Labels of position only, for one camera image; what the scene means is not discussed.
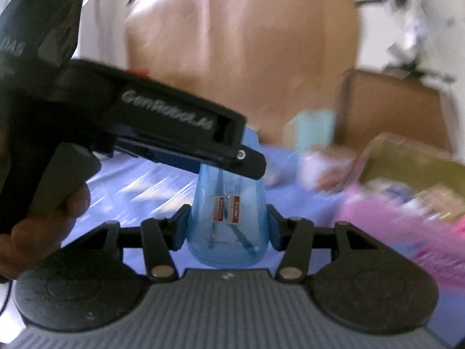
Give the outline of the person left hand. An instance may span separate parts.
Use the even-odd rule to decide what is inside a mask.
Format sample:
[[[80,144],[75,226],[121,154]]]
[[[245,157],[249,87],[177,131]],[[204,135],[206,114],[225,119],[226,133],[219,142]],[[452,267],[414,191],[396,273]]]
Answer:
[[[91,194],[83,184],[63,207],[40,218],[27,218],[15,225],[9,235],[1,235],[1,276],[16,279],[61,248],[76,220],[88,210]]]

